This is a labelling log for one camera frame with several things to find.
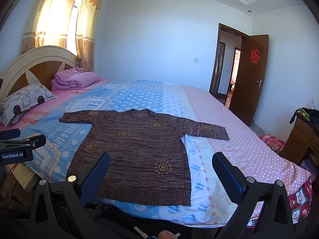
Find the door frame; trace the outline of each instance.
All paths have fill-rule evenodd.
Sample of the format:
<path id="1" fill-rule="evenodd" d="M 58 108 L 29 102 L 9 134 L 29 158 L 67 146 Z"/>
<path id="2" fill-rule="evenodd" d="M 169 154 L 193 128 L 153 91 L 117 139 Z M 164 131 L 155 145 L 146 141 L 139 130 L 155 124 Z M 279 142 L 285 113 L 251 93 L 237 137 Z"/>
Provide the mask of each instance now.
<path id="1" fill-rule="evenodd" d="M 216 53 L 215 53 L 215 62 L 214 62 L 214 68 L 213 68 L 213 74 L 212 74 L 212 80 L 211 80 L 211 86 L 209 88 L 209 92 L 212 92 L 212 88 L 213 88 L 213 85 L 214 85 L 214 73 L 216 71 L 216 67 L 217 67 L 217 56 L 218 56 L 218 46 L 219 46 L 219 42 L 220 42 L 220 39 L 221 39 L 221 30 L 223 29 L 223 31 L 226 31 L 226 32 L 229 32 L 229 33 L 232 33 L 232 32 L 235 32 L 239 35 L 242 36 L 241 38 L 241 45 L 243 46 L 243 44 L 245 45 L 246 44 L 246 37 L 249 37 L 249 35 L 237 30 L 237 29 L 234 29 L 232 27 L 229 27 L 227 25 L 224 25 L 224 24 L 221 24 L 219 23 L 218 24 L 218 35 L 217 35 L 217 45 L 216 45 Z"/>
<path id="2" fill-rule="evenodd" d="M 218 50 L 219 50 L 219 45 L 220 45 L 220 43 L 224 44 L 223 59 L 222 59 L 222 61 L 221 61 L 221 74 L 222 74 L 223 66 L 224 66 L 225 51 L 226 51 L 226 43 L 221 42 L 221 41 L 218 43 L 217 56 L 218 56 Z M 219 76 L 219 84 L 221 83 L 221 74 L 220 74 L 220 76 Z M 222 94 L 218 93 L 219 84 L 218 84 L 218 88 L 217 88 L 216 94 L 213 94 L 213 88 L 214 88 L 214 86 L 212 86 L 212 94 L 213 94 L 213 95 L 218 95 L 218 96 L 223 96 Z"/>
<path id="3" fill-rule="evenodd" d="M 231 83 L 231 81 L 232 81 L 232 72 L 233 72 L 233 70 L 234 70 L 236 50 L 239 50 L 239 51 L 240 51 L 240 56 L 241 56 L 241 49 L 238 48 L 238 47 L 235 47 L 235 49 L 234 49 L 234 58 L 233 58 L 233 60 L 232 60 L 232 71 L 231 71 L 231 74 L 230 74 L 229 84 L 228 84 L 228 91 L 229 91 L 230 83 Z"/>

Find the bedside cabinet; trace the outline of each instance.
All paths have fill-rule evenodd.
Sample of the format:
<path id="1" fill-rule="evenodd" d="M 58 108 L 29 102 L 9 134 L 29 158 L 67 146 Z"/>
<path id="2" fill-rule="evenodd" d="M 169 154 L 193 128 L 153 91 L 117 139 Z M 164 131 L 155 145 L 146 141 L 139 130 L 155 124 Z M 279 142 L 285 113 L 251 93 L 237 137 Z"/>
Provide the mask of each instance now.
<path id="1" fill-rule="evenodd" d="M 311 150 L 319 156 L 319 137 L 311 126 L 297 118 L 279 156 L 300 165 Z"/>

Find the wooden headboard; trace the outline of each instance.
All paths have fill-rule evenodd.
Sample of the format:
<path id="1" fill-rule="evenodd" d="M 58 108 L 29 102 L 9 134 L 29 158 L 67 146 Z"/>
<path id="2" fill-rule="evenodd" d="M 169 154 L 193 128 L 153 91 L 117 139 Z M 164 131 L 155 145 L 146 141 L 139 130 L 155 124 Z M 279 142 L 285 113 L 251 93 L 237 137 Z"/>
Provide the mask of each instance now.
<path id="1" fill-rule="evenodd" d="M 57 46 L 37 47 L 19 56 L 2 73 L 0 101 L 39 80 L 49 90 L 54 74 L 75 67 L 76 55 Z"/>

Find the finger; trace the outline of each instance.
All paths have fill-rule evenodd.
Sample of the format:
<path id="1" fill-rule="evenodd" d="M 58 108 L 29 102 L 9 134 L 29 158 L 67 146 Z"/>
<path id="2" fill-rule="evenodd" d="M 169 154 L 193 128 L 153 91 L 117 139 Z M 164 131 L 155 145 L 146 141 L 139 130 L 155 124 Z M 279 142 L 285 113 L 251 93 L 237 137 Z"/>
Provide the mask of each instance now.
<path id="1" fill-rule="evenodd" d="M 6 198 L 11 194 L 10 181 L 8 178 L 3 180 L 3 183 L 0 185 L 0 198 L 6 200 Z"/>
<path id="2" fill-rule="evenodd" d="M 11 197 L 12 197 L 12 195 L 10 194 L 4 201 L 0 202 L 0 207 L 2 207 L 2 208 L 9 207 L 9 205 L 11 203 Z"/>
<path id="3" fill-rule="evenodd" d="M 4 176 L 9 176 L 11 174 L 9 166 L 4 167 Z"/>
<path id="4" fill-rule="evenodd" d="M 159 233 L 158 239 L 177 239 L 175 235 L 173 235 L 171 232 L 168 232 L 166 230 L 163 230 Z"/>

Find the red bag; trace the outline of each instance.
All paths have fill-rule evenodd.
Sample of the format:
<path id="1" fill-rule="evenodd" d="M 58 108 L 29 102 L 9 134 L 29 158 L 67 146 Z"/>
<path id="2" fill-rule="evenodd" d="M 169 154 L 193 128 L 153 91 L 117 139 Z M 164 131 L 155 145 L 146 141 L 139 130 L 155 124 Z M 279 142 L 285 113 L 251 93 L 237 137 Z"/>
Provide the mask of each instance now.
<path id="1" fill-rule="evenodd" d="M 280 150 L 282 150 L 286 144 L 285 141 L 278 139 L 277 137 L 273 136 L 272 134 L 262 135 L 260 137 L 260 139 L 261 139 L 261 141 L 265 142 L 266 144 L 277 145 Z"/>

